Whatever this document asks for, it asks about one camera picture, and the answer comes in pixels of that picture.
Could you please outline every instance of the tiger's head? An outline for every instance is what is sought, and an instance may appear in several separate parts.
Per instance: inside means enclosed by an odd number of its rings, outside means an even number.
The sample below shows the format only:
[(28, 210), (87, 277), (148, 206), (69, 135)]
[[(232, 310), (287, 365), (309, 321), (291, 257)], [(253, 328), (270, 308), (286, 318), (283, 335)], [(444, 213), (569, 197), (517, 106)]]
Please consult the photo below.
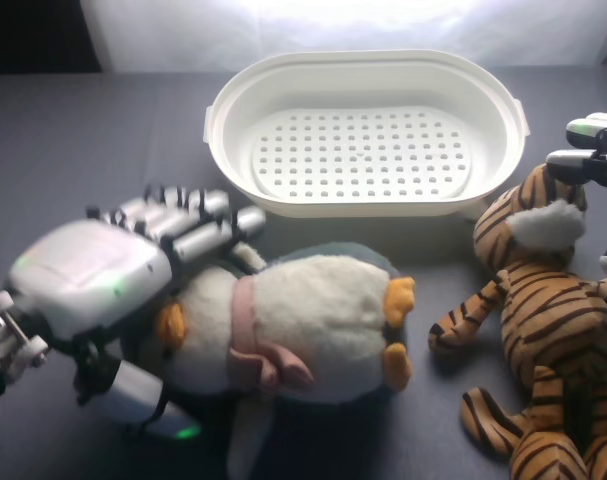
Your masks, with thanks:
[(581, 185), (566, 185), (539, 165), (523, 183), (501, 195), (474, 227), (474, 250), (490, 270), (532, 259), (564, 268), (585, 231)]

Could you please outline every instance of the tiger plush toy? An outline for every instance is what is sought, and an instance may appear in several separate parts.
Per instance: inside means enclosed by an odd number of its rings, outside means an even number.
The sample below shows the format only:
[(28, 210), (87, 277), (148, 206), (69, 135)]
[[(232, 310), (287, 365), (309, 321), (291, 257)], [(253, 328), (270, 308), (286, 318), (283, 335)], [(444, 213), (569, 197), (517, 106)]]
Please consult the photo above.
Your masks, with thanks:
[[(495, 273), (480, 292), (430, 330), (438, 354), (455, 354), (501, 307), (501, 335), (512, 373), (532, 392), (530, 405), (510, 416), (475, 388), (460, 416), (481, 446), (511, 455), (514, 480), (607, 480), (607, 278), (581, 280), (565, 272), (584, 233), (581, 186), (554, 180), (545, 165), (501, 195), (474, 228), (478, 258)], [(568, 435), (567, 399), (587, 391), (591, 408), (583, 455)]]

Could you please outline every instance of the white plastic basket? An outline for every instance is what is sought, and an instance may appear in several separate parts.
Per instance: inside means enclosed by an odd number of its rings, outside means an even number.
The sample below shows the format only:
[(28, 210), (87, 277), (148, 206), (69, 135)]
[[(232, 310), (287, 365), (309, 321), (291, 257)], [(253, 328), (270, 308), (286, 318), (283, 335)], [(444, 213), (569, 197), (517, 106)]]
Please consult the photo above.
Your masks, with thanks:
[(207, 109), (221, 171), (291, 217), (474, 209), (514, 171), (529, 134), (481, 67), (434, 51), (306, 53), (236, 75)]

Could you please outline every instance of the perforated bottom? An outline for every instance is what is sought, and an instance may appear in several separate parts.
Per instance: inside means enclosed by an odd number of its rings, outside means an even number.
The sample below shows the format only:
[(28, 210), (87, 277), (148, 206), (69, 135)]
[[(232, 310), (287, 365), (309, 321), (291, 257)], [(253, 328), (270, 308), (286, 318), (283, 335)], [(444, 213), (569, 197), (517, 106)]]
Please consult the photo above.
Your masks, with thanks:
[(460, 192), (462, 122), (429, 107), (287, 110), (258, 130), (252, 170), (267, 194), (303, 202), (424, 202)]

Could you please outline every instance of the orange striped fur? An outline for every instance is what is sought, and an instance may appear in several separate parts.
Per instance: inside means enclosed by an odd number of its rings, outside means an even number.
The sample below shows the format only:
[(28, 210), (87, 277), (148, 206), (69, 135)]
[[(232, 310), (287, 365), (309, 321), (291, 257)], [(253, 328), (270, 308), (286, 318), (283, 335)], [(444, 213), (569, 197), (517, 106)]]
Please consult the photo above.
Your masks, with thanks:
[[(457, 353), (500, 309), (505, 358), (532, 389), (532, 402), (510, 416), (487, 391), (472, 389), (461, 402), (464, 428), (481, 446), (511, 455), (513, 479), (607, 480), (607, 279), (587, 282), (565, 272), (573, 247), (528, 251), (507, 222), (557, 200), (587, 208), (582, 187), (561, 184), (539, 166), (490, 206), (474, 228), (474, 247), (495, 276), (432, 326), (429, 345), (439, 354)], [(592, 390), (585, 461), (565, 433), (564, 388)]]

